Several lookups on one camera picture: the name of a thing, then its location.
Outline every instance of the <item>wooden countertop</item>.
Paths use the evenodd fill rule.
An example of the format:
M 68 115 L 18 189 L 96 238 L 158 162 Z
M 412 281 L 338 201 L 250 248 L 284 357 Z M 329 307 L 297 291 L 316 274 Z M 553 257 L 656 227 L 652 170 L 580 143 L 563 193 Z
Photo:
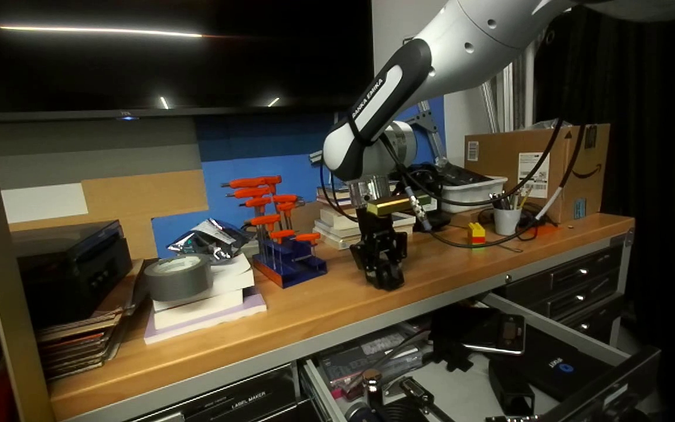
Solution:
M 349 251 L 320 247 L 314 254 L 329 264 L 329 274 L 290 288 L 257 278 L 268 300 L 264 314 L 147 347 L 143 342 L 147 312 L 141 312 L 113 362 L 52 385 L 52 411 L 57 419 L 68 419 L 628 230 L 634 219 L 603 213 L 543 230 L 537 241 L 492 248 L 453 248 L 432 235 L 412 235 L 404 264 L 406 285 L 399 291 L 378 291 L 364 281 Z M 440 235 L 461 241 L 465 232 L 448 227 Z

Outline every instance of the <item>white box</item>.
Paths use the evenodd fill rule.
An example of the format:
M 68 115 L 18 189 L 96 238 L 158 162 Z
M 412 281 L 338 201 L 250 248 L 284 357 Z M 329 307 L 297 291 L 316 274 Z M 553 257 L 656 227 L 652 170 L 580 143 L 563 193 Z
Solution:
M 467 183 L 467 186 L 443 186 L 443 194 L 440 194 L 440 208 L 448 213 L 461 213 L 470 208 L 481 208 L 481 206 L 461 206 L 461 205 L 448 205 L 450 201 L 485 201 L 492 199 L 495 194 L 505 193 L 505 183 L 507 178 L 502 177 L 487 177 L 492 180 L 481 180 L 481 183 Z

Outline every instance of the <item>black curtain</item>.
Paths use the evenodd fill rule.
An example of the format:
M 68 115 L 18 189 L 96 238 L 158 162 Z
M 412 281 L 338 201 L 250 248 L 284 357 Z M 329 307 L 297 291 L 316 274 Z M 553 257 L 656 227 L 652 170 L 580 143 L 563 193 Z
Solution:
M 635 216 L 625 298 L 675 419 L 675 21 L 556 19 L 537 56 L 537 121 L 553 118 L 611 123 L 603 212 Z

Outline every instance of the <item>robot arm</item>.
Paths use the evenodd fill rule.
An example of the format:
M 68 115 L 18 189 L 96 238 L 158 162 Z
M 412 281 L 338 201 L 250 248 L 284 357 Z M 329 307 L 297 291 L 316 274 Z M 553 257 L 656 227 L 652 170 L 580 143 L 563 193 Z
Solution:
M 675 19 L 675 0 L 448 0 L 407 40 L 323 141 L 323 164 L 343 180 L 362 177 L 364 150 L 406 107 L 479 88 L 511 63 L 573 6 L 630 21 Z

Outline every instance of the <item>cardboard box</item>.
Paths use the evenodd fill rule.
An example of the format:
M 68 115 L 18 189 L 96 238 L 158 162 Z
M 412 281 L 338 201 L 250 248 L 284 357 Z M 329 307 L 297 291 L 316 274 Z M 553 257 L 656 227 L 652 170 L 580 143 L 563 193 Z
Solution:
M 465 138 L 465 167 L 485 177 L 507 177 L 507 191 L 511 191 L 543 155 L 550 135 L 553 128 L 472 135 Z M 563 124 L 550 155 L 533 177 L 528 198 L 530 206 L 543 206 L 557 191 L 570 167 L 573 150 L 577 149 L 577 136 L 580 128 Z M 553 223 L 570 223 L 600 213 L 607 150 L 610 124 L 589 124 L 573 177 L 547 213 Z

